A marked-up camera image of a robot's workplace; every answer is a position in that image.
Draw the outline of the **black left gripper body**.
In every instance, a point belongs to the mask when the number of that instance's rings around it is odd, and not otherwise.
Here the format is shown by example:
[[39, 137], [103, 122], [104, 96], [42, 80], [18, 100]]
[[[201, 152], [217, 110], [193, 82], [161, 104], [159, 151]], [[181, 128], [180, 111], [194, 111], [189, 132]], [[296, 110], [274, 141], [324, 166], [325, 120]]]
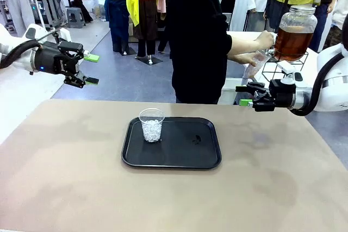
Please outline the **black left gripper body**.
[[35, 52], [34, 66], [37, 71], [49, 74], [74, 76], [79, 72], [78, 62], [84, 58], [81, 43], [62, 41], [60, 44], [43, 45]]

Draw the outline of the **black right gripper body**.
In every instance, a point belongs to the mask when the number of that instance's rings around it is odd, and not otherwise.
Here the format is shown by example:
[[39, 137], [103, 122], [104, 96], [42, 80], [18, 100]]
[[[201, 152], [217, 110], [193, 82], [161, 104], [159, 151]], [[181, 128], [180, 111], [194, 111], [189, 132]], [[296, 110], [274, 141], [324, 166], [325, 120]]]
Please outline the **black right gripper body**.
[[289, 108], [296, 94], [296, 85], [283, 84], [280, 79], [273, 79], [269, 84], [269, 92], [274, 100], [275, 107]]

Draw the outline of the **person's left hand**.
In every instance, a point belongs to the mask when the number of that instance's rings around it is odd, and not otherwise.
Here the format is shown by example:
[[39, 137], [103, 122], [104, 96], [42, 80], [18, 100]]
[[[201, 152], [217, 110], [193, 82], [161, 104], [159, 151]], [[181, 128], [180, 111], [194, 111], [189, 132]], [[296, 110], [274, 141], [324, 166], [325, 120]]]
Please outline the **person's left hand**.
[[250, 58], [250, 61], [248, 63], [252, 67], [263, 66], [270, 58], [268, 54], [264, 52], [248, 53], [247, 57]]

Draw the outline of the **person's right hand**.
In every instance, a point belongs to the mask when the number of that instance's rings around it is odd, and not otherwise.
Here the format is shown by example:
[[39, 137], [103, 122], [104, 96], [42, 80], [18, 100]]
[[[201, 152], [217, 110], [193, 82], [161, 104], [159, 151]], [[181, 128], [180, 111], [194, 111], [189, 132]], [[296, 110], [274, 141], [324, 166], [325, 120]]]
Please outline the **person's right hand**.
[[270, 49], [275, 43], [275, 36], [272, 32], [264, 30], [255, 39], [255, 42], [257, 51]]

